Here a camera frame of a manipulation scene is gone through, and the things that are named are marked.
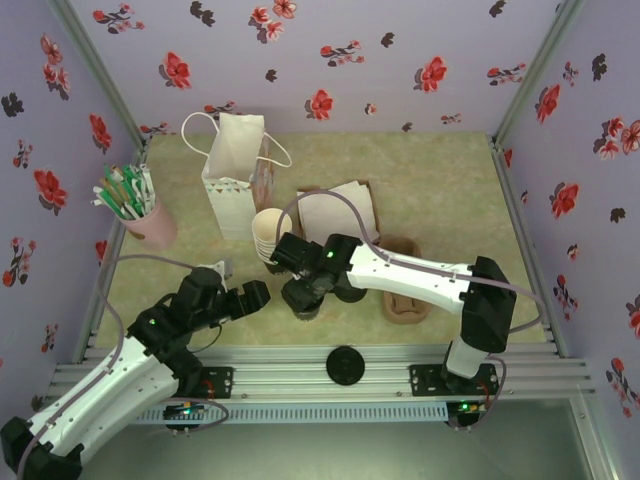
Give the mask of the aluminium frame rail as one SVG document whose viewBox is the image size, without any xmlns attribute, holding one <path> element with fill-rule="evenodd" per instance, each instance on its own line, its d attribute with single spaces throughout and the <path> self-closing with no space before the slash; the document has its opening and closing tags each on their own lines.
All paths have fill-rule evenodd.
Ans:
<svg viewBox="0 0 640 480">
<path fill-rule="evenodd" d="M 364 346 L 365 373 L 353 386 L 333 383 L 326 373 L 330 346 L 228 347 L 199 354 L 206 366 L 234 369 L 233 403 L 408 401 L 412 389 L 409 367 L 439 364 L 443 345 Z M 500 355 L 507 378 L 506 400 L 567 399 L 591 395 L 595 383 L 582 359 L 562 358 L 552 343 L 513 344 Z"/>
</svg>

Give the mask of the white paper napkins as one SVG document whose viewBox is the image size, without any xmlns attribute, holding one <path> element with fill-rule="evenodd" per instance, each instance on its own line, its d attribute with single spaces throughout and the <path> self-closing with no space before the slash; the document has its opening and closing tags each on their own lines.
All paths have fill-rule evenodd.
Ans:
<svg viewBox="0 0 640 480">
<path fill-rule="evenodd" d="M 349 200 L 359 212 L 367 234 L 376 241 L 377 227 L 371 190 L 366 184 L 352 181 L 331 189 Z M 304 237 L 324 245 L 331 234 L 343 234 L 364 239 L 355 214 L 342 200 L 326 194 L 315 194 L 298 202 L 299 217 Z"/>
</svg>

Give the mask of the stack of paper cups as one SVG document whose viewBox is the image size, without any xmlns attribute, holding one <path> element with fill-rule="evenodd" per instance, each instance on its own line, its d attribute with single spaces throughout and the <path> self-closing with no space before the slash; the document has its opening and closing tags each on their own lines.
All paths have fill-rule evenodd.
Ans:
<svg viewBox="0 0 640 480">
<path fill-rule="evenodd" d="M 284 216 L 281 225 L 278 225 L 282 214 L 281 209 L 267 208 L 257 213 L 251 224 L 256 253 L 271 274 L 285 272 L 281 265 L 270 259 L 277 245 L 277 228 L 280 228 L 281 233 L 291 233 L 293 230 L 293 223 L 288 214 Z"/>
</svg>

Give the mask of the white floral paper bag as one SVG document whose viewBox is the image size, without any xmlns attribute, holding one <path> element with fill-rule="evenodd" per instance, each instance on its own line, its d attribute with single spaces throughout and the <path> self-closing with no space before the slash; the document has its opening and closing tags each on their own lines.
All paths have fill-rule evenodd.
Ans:
<svg viewBox="0 0 640 480">
<path fill-rule="evenodd" d="M 251 241 L 254 217 L 272 205 L 276 169 L 291 167 L 291 155 L 266 132 L 261 115 L 199 115 L 213 124 L 211 147 L 184 144 L 205 158 L 201 180 L 221 236 Z"/>
</svg>

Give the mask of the pink straw holder cup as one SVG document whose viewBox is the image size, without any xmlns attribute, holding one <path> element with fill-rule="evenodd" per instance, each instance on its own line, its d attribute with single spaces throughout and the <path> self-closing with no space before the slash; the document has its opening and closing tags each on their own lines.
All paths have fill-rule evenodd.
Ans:
<svg viewBox="0 0 640 480">
<path fill-rule="evenodd" d="M 121 220 L 125 229 L 149 250 L 169 248 L 177 239 L 178 229 L 171 212 L 161 200 L 148 215 L 136 220 Z"/>
</svg>

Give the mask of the black plastic cup lid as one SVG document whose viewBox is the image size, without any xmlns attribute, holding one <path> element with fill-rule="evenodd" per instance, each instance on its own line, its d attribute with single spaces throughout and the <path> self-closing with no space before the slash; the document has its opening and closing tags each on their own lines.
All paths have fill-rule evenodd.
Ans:
<svg viewBox="0 0 640 480">
<path fill-rule="evenodd" d="M 326 372 L 328 377 L 338 385 L 355 385 L 364 376 L 365 360 L 354 348 L 340 346 L 327 356 Z"/>
<path fill-rule="evenodd" d="M 313 297 L 310 285 L 303 280 L 301 281 L 303 282 L 303 291 L 300 295 L 287 295 L 283 292 L 283 287 L 281 290 L 283 300 L 294 312 L 301 311 L 310 305 L 315 304 L 312 302 Z"/>
</svg>

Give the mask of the stack of black lids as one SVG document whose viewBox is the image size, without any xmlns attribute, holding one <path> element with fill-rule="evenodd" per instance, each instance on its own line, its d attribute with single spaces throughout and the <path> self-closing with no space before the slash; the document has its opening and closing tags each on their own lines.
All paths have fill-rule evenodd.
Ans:
<svg viewBox="0 0 640 480">
<path fill-rule="evenodd" d="M 344 303 L 357 303 L 367 294 L 367 290 L 352 286 L 348 281 L 339 281 L 331 290 Z"/>
</svg>

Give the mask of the aluminium frame post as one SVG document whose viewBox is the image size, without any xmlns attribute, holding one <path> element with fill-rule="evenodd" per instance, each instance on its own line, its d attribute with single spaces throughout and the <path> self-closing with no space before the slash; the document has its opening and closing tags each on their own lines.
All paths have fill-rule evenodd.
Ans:
<svg viewBox="0 0 640 480">
<path fill-rule="evenodd" d="M 100 86 L 129 137 L 134 142 L 136 149 L 139 152 L 143 152 L 146 141 L 139 132 L 133 115 L 127 107 L 119 88 L 70 0 L 45 0 L 45 2 L 76 47 L 87 69 Z"/>
<path fill-rule="evenodd" d="M 496 132 L 490 136 L 490 145 L 497 150 L 503 143 L 509 131 L 524 108 L 524 104 L 533 92 L 537 82 L 543 76 L 547 65 L 552 60 L 555 51 L 562 44 L 564 37 L 570 30 L 580 10 L 587 0 L 562 0 L 556 9 L 554 20 L 540 44 L 536 54 L 527 67 L 527 73 L 521 86 L 501 120 Z"/>
</svg>

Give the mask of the brown wooden stirrer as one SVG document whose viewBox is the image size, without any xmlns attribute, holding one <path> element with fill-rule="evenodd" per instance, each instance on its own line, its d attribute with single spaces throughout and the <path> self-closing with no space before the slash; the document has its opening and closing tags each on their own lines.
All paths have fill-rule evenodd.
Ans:
<svg viewBox="0 0 640 480">
<path fill-rule="evenodd" d="M 125 189 L 123 174 L 117 167 L 113 167 L 111 169 L 110 178 L 114 184 L 114 189 L 117 191 L 119 197 L 121 198 L 123 206 L 128 211 L 131 218 L 135 220 L 139 219 L 140 216 L 137 214 L 132 204 L 130 203 L 130 197 L 127 190 Z"/>
</svg>

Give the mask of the aluminium lower frame bar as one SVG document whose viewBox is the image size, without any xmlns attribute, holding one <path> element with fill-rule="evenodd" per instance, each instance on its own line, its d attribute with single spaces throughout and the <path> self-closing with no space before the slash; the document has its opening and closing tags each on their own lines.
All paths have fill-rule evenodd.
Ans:
<svg viewBox="0 0 640 480">
<path fill-rule="evenodd" d="M 592 480 L 618 480 L 588 396 L 579 393 L 570 399 L 571 412 Z"/>
</svg>

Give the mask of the small black controller board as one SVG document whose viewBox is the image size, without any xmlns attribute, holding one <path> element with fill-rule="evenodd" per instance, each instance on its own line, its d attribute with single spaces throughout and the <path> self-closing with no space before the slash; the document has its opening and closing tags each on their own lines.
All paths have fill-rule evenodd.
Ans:
<svg viewBox="0 0 640 480">
<path fill-rule="evenodd" d="M 486 403 L 479 401 L 447 402 L 446 407 L 448 419 L 445 424 L 455 431 L 470 432 L 488 411 Z"/>
<path fill-rule="evenodd" d="M 208 409 L 209 405 L 202 402 L 189 401 L 168 405 L 162 415 L 164 426 L 174 436 L 189 436 L 209 427 L 209 423 L 203 423 Z"/>
</svg>

